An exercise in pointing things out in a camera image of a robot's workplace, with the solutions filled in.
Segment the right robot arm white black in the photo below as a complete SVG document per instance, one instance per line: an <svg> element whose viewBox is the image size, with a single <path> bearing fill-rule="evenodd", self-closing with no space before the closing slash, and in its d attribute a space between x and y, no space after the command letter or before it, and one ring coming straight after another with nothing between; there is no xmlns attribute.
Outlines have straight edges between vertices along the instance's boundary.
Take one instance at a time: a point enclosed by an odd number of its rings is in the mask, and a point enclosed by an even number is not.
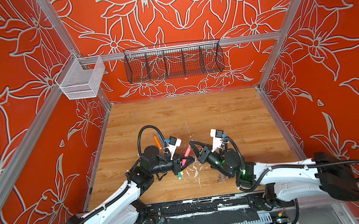
<svg viewBox="0 0 359 224"><path fill-rule="evenodd" d="M214 145L190 141L201 164L209 164L227 178L235 179L238 190L250 193L265 188L268 206L298 198L329 195L335 200L359 201L359 159L339 160L327 153L293 163L246 162L230 138Z"/></svg>

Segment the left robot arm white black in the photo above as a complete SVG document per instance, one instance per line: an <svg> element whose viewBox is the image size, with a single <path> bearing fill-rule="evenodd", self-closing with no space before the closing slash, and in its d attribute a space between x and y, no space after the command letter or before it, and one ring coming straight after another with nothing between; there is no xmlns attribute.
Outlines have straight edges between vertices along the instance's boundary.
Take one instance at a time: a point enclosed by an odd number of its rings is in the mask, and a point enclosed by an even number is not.
<svg viewBox="0 0 359 224"><path fill-rule="evenodd" d="M165 138L153 125L140 129L137 138L138 159L125 173L126 180L108 199L87 213L72 216L66 224L163 224L162 215L148 214L140 200L155 179L169 172L178 175L194 162L191 156L176 154L179 138Z"/></svg>

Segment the orange marker pen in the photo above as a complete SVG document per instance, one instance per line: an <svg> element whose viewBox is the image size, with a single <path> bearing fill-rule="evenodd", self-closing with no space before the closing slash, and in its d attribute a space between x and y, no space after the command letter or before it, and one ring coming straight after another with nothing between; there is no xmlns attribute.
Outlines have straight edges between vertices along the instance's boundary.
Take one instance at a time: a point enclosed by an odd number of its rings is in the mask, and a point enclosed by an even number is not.
<svg viewBox="0 0 359 224"><path fill-rule="evenodd" d="M162 145L161 145L161 143L160 143L160 141L159 141L159 138L158 138L156 135L154 135L153 138L154 138L154 140L155 140L155 143L156 143L157 147L161 150L161 149L162 149Z"/></svg>

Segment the pink marker pen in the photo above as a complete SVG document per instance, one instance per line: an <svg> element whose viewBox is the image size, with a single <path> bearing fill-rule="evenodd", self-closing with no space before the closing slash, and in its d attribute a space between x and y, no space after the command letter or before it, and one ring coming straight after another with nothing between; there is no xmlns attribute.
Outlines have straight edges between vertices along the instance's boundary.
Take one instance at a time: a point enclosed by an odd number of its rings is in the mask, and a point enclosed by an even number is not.
<svg viewBox="0 0 359 224"><path fill-rule="evenodd" d="M186 157L186 159L183 159L182 160L182 166L185 166L186 165L186 162L187 162L187 157L189 157L190 153L191 153L191 147L188 146L188 148L186 149L185 151L185 154L184 154L184 157Z"/></svg>

